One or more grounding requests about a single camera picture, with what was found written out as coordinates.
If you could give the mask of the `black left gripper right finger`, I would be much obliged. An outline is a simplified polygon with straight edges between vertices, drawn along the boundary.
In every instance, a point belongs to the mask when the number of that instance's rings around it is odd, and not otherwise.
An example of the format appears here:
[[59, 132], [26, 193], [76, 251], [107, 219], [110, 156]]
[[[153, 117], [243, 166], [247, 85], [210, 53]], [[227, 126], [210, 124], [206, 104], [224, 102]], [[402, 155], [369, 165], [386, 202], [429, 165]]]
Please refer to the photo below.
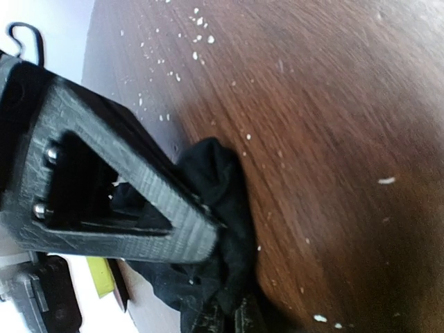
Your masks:
[[264, 331], [264, 321], [253, 294], [244, 297], [235, 312], [234, 326], [236, 333], [260, 333]]

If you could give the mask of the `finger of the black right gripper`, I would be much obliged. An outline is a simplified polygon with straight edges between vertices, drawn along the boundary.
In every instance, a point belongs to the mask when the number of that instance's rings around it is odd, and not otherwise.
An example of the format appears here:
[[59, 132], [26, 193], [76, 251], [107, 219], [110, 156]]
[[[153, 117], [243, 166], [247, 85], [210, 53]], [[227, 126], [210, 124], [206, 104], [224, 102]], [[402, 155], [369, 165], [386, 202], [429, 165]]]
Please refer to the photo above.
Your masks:
[[36, 252], [146, 261], [178, 217], [159, 230], [113, 208], [124, 176], [153, 172], [185, 207], [191, 189], [132, 112], [15, 57], [1, 59], [1, 225]]

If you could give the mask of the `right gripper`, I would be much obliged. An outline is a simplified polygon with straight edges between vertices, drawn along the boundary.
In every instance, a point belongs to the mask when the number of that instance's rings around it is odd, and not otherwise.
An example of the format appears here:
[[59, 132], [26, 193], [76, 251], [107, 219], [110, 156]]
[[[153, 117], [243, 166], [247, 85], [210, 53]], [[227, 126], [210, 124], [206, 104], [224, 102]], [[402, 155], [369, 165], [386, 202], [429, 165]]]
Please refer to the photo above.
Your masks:
[[79, 332], [83, 323], [69, 265], [58, 255], [2, 255], [1, 301], [6, 300], [29, 332]]

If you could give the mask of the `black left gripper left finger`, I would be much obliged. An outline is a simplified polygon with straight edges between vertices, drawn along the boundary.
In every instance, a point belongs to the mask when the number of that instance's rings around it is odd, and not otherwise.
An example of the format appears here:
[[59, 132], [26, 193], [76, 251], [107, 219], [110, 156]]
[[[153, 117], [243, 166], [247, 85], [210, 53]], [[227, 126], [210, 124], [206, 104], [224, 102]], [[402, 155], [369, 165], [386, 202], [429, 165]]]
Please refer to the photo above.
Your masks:
[[215, 296], [205, 302], [187, 296], [180, 306], [180, 331], [186, 333], [223, 333], [225, 314]]

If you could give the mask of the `black underwear beige waistband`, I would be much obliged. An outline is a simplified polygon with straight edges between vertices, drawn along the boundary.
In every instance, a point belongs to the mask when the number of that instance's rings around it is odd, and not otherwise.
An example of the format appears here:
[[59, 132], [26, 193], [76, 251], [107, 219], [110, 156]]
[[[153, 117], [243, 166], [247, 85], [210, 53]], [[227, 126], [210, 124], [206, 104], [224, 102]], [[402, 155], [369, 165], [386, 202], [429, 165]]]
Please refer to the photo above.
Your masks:
[[164, 230], [172, 218], [184, 222], [179, 239], [163, 237], [156, 259], [127, 259], [154, 294], [180, 312], [187, 296], [201, 302], [215, 296], [225, 314], [225, 332], [249, 293], [257, 244], [244, 170], [237, 154], [216, 138], [187, 149], [175, 167], [191, 188], [193, 212], [153, 172], [125, 175], [112, 201], [114, 209], [139, 218], [139, 227]]

